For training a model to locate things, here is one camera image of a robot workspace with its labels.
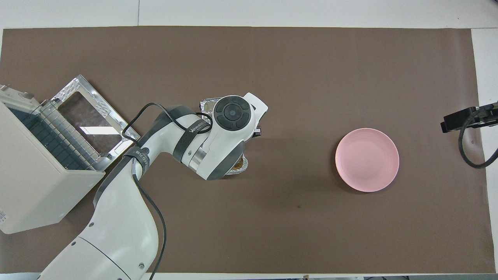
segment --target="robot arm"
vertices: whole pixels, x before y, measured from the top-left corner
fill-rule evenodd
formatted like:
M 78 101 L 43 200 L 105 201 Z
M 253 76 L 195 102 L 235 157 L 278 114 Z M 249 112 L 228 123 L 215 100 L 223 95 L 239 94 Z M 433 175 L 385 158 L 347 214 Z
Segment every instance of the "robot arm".
M 135 157 L 125 156 L 99 187 L 95 212 L 87 227 L 41 273 L 39 279 L 137 280 L 152 264 L 158 248 L 154 219 L 132 178 L 145 173 L 161 152 L 167 152 L 205 180 L 223 177 L 244 151 L 268 107 L 256 96 L 227 96 L 213 111 L 212 129 L 186 106 L 168 108 L 140 139 Z

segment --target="black clamp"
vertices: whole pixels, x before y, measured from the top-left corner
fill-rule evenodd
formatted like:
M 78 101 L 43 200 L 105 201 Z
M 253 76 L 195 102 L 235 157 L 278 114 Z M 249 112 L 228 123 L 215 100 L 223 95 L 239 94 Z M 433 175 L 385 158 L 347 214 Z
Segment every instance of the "black clamp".
M 149 149 L 147 148 L 139 148 L 137 146 L 133 146 L 129 148 L 123 156 L 130 156 L 136 158 L 136 160 L 142 166 L 142 176 L 147 172 L 150 166 L 150 159 L 147 155 L 149 153 Z
M 498 102 L 480 107 L 468 107 L 444 117 L 441 123 L 443 133 L 465 129 L 463 124 L 474 112 L 478 111 L 465 128 L 481 128 L 498 125 Z

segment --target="brown table surface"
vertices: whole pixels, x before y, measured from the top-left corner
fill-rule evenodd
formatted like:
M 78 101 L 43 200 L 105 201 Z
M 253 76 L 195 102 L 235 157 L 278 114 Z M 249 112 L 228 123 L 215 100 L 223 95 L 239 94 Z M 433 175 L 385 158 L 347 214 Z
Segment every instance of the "brown table surface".
M 141 180 L 168 226 L 160 272 L 495 272 L 485 171 L 439 126 L 478 104 L 468 29 L 11 29 L 0 63 L 0 83 L 39 101 L 82 74 L 128 121 L 148 102 L 252 92 L 268 104 L 246 172 L 206 182 L 165 154 Z M 376 193 L 334 165 L 339 140 L 363 127 L 400 156 Z M 94 193 L 59 224 L 0 233 L 0 273 L 42 271 L 88 223 Z

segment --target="pink plate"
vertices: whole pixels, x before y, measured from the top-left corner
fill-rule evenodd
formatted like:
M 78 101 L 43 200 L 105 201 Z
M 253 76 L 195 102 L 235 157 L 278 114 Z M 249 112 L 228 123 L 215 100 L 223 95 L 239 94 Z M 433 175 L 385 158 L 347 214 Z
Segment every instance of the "pink plate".
M 375 129 L 348 133 L 337 146 L 336 167 L 350 187 L 373 192 L 387 187 L 396 177 L 399 154 L 391 138 Z

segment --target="round black button panel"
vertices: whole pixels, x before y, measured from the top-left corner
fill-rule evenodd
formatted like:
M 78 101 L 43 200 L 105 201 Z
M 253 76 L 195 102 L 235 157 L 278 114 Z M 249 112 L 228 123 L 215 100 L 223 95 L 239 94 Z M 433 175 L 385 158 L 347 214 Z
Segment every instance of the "round black button panel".
M 216 103 L 213 117 L 226 130 L 240 130 L 249 122 L 249 103 L 240 96 L 224 97 Z

